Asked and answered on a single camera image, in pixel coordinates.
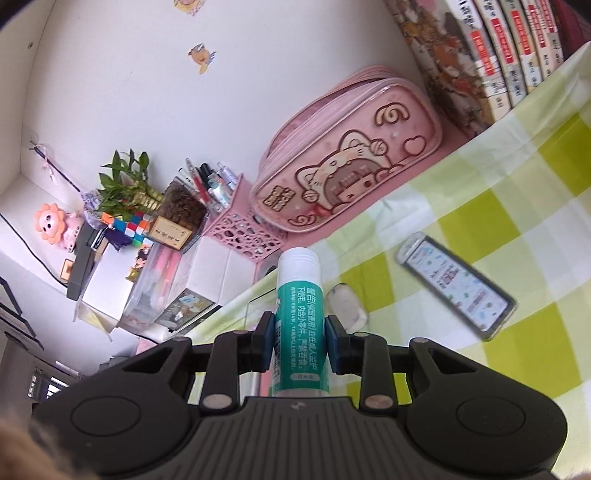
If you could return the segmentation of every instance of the book spine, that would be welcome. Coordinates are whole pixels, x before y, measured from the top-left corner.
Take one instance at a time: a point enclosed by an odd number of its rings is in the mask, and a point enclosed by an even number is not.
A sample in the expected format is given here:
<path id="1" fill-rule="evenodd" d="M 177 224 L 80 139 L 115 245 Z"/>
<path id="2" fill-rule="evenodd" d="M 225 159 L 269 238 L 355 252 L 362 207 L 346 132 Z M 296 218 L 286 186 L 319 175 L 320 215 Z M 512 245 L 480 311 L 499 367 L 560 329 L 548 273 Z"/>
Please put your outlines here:
<path id="1" fill-rule="evenodd" d="M 534 34 L 542 77 L 546 79 L 564 62 L 556 20 L 547 0 L 523 0 L 523 6 Z"/>
<path id="2" fill-rule="evenodd" d="M 496 122 L 511 110 L 511 103 L 499 60 L 486 33 L 482 17 L 472 0 L 447 0 L 447 4 L 470 45 L 492 120 Z"/>
<path id="3" fill-rule="evenodd" d="M 542 71 L 530 25 L 519 0 L 499 0 L 499 3 L 519 54 L 525 87 L 531 93 L 542 82 Z"/>
<path id="4" fill-rule="evenodd" d="M 513 106 L 527 95 L 521 62 L 511 32 L 497 0 L 475 0 L 484 20 L 505 76 L 509 98 Z"/>

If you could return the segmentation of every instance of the rubik's cube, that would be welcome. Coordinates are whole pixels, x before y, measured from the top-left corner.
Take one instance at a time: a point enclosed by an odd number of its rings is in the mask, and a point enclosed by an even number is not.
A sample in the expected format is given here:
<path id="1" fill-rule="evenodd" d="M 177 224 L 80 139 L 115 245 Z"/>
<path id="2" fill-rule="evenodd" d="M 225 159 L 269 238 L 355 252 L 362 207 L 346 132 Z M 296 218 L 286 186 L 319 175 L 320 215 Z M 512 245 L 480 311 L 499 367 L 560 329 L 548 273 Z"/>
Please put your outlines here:
<path id="1" fill-rule="evenodd" d="M 123 232 L 130 237 L 136 247 L 151 247 L 154 244 L 154 241 L 147 238 L 153 220 L 152 216 L 147 213 L 135 212 L 129 222 L 124 222 L 120 218 L 103 213 L 101 220 L 110 228 Z"/>

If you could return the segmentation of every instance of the green glue stick label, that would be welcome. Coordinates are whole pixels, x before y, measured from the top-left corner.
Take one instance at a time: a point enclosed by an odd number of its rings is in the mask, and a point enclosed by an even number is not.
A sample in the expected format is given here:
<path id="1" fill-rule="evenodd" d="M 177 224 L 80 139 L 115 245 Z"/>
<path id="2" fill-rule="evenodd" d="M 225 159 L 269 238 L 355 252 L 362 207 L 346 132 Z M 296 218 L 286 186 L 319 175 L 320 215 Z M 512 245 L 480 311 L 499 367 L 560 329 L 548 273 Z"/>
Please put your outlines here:
<path id="1" fill-rule="evenodd" d="M 273 394 L 299 388 L 328 393 L 322 290 L 298 280 L 279 287 L 277 296 Z"/>

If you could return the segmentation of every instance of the cartoon cat print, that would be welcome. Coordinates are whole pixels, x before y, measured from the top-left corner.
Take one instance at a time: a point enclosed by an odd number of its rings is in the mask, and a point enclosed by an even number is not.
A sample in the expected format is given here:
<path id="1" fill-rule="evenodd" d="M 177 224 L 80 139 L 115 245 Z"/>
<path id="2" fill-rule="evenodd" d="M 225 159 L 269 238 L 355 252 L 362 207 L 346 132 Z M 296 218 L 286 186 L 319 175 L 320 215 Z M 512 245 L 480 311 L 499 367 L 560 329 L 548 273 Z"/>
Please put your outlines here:
<path id="1" fill-rule="evenodd" d="M 320 165 L 296 172 L 304 188 L 303 199 L 336 213 L 339 206 L 354 201 L 388 176 L 392 164 L 387 151 L 388 145 L 380 138 L 370 140 L 357 130 L 345 133 L 339 149 Z"/>

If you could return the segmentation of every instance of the pink pen holder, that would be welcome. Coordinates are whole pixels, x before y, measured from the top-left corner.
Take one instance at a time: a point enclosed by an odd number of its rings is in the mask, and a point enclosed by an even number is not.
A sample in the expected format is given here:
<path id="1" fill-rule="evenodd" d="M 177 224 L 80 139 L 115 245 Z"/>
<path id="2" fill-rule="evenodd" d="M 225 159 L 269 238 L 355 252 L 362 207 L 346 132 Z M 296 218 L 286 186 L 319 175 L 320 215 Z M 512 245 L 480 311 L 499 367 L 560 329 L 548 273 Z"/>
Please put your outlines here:
<path id="1" fill-rule="evenodd" d="M 252 210 L 251 187 L 240 175 L 230 206 L 207 221 L 203 234 L 259 262 L 285 244 L 287 232 L 268 224 Z"/>

